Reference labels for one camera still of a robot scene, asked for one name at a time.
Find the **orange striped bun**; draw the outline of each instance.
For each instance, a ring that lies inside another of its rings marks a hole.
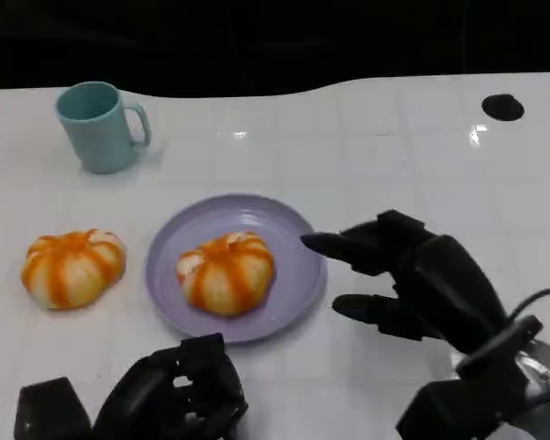
[[[125,254],[117,236],[99,229],[41,236],[28,249],[22,283],[42,307],[81,307],[122,277]]]
[[[188,304],[222,316],[244,314],[263,303],[273,271],[273,256],[254,232],[226,234],[177,261]]]

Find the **mug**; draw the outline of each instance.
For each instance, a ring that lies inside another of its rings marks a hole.
[[[137,112],[145,137],[135,140],[125,110]],[[61,94],[57,116],[73,150],[88,171],[108,174],[132,165],[137,148],[150,143],[149,119],[140,104],[123,104],[120,92],[107,82],[81,82]]]

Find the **plate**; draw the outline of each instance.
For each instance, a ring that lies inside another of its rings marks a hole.
[[[266,301],[233,318],[192,308],[175,274],[178,257],[237,231],[260,234],[273,254],[275,276]],[[187,335],[222,333],[229,343],[273,335],[307,315],[325,292],[325,260],[300,241],[313,231],[295,210],[275,200],[245,194],[203,200],[177,213],[155,236],[147,258],[148,293],[163,319]]]

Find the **black cable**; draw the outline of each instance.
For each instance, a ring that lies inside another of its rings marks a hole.
[[[510,314],[510,322],[515,321],[515,318],[517,318],[521,312],[523,312],[526,308],[528,308],[532,303],[535,303],[536,301],[544,298],[545,296],[550,296],[550,289],[543,289],[541,291],[538,291],[534,293],[533,295],[528,296],[525,300],[520,302],[520,305],[518,305],[513,312]]]

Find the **white table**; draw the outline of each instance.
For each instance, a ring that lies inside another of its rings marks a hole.
[[[68,376],[92,418],[138,358],[175,345],[149,301],[149,243],[171,215],[219,193],[259,193],[338,230],[388,208],[455,235],[512,308],[550,287],[550,74],[372,79],[266,98],[125,94],[154,140],[135,168],[93,176],[53,112],[60,90],[0,91],[0,439],[12,438],[21,386]],[[518,122],[482,114],[512,93]],[[128,247],[125,277],[95,306],[46,313],[19,271],[39,235],[99,227]],[[230,350],[250,404],[250,440],[396,439],[434,348],[334,314],[341,293],[391,294],[329,265],[326,299],[290,334]],[[534,310],[550,341],[550,300]]]

